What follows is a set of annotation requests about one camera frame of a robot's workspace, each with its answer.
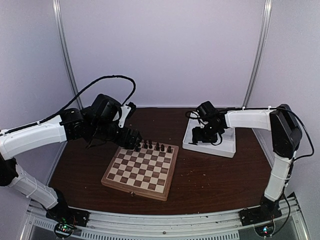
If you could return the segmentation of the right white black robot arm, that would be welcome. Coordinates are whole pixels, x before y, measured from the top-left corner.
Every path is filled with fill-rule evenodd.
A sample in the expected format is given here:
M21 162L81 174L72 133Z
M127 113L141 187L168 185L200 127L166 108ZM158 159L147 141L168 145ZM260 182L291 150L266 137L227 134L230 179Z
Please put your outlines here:
M267 187L256 210L259 220L266 221L275 214L279 199L291 178L296 152L302 139L302 130L287 104L267 108L215 108L210 101L185 114L189 119L183 142L188 150L232 158L235 150L223 135L236 128L261 129L271 133L274 153L273 167Z

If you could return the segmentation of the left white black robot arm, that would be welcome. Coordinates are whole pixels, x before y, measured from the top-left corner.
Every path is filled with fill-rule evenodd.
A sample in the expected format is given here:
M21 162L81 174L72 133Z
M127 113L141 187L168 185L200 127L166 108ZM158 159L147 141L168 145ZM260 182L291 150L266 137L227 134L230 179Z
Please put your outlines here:
M69 108L58 112L49 120L0 132L0 185L18 190L27 198L42 205L61 222L72 218L63 194L44 185L18 165L15 157L42 146L84 139L89 145L93 140L112 142L119 147L133 150L142 141L138 130L125 126L136 105L125 105L114 98L99 94L92 105L83 109Z

